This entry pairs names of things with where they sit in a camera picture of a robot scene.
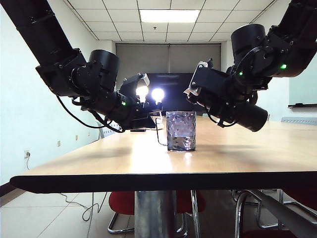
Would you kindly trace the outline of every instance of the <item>whiteboard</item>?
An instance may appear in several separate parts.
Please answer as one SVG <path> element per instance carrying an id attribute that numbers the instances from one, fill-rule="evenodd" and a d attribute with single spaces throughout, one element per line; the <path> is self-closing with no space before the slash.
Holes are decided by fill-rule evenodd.
<path id="1" fill-rule="evenodd" d="M 317 55 L 297 77 L 289 79 L 289 104 L 317 104 Z"/>

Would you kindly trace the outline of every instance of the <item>black screen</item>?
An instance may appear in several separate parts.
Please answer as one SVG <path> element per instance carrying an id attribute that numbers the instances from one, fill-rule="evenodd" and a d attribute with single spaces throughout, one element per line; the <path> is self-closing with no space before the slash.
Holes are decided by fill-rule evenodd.
<path id="1" fill-rule="evenodd" d="M 155 103 L 151 96 L 152 91 L 161 88 L 164 91 L 163 112 L 203 110 L 201 106 L 188 102 L 184 93 L 193 77 L 193 73 L 148 73 L 147 75 L 150 79 L 147 101 Z"/>

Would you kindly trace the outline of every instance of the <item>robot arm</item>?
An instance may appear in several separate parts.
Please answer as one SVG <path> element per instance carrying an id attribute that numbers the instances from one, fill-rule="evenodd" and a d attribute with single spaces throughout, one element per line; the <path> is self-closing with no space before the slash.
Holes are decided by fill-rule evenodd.
<path id="1" fill-rule="evenodd" d="M 38 60 L 37 72 L 58 98 L 72 97 L 73 104 L 92 113 L 107 127 L 110 127 L 108 120 L 116 121 L 122 127 L 117 132 L 155 127 L 149 113 L 159 111 L 161 104 L 140 103 L 135 93 L 138 84 L 149 83 L 146 74 L 127 79 L 118 93 L 114 91 L 118 57 L 95 50 L 86 62 L 81 51 L 71 47 L 46 0 L 0 0 L 0 3 Z"/>
<path id="2" fill-rule="evenodd" d="M 267 35 L 259 24 L 237 29 L 231 35 L 234 65 L 224 73 L 212 69 L 212 61 L 200 62 L 185 91 L 188 100 L 205 107 L 221 127 L 260 130 L 267 111 L 255 105 L 257 91 L 266 90 L 272 77 L 294 77 L 308 66 L 317 51 L 316 24 L 317 1 L 292 0 Z"/>

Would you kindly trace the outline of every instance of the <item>glass cup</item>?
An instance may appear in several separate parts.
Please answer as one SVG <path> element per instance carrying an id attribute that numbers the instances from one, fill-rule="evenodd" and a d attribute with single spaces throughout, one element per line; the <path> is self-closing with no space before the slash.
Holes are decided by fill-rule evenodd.
<path id="1" fill-rule="evenodd" d="M 168 150 L 195 150 L 196 112 L 166 112 L 166 131 Z"/>

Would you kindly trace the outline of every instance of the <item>tiled floor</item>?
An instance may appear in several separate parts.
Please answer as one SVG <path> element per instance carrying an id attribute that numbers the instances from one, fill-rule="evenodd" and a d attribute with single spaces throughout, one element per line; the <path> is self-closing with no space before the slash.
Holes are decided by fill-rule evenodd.
<path id="1" fill-rule="evenodd" d="M 94 202 L 101 203 L 106 193 L 95 193 Z M 203 191 L 207 201 L 206 210 L 200 213 L 203 238 L 233 238 L 235 202 L 229 190 Z M 91 193 L 69 193 L 69 201 L 91 206 Z M 111 235 L 107 226 L 113 216 L 108 205 L 108 196 L 97 214 L 94 208 L 89 232 L 90 238 L 133 238 L 134 234 Z M 90 221 L 82 220 L 84 208 L 77 204 L 68 204 L 60 194 L 33 194 L 26 192 L 0 208 L 1 238 L 86 238 Z M 258 229 L 254 219 L 254 207 L 246 206 L 245 230 Z M 274 222 L 272 215 L 265 210 L 264 222 Z M 191 218 L 188 219 L 191 235 L 194 229 Z M 115 229 L 134 226 L 134 217 L 119 215 Z"/>

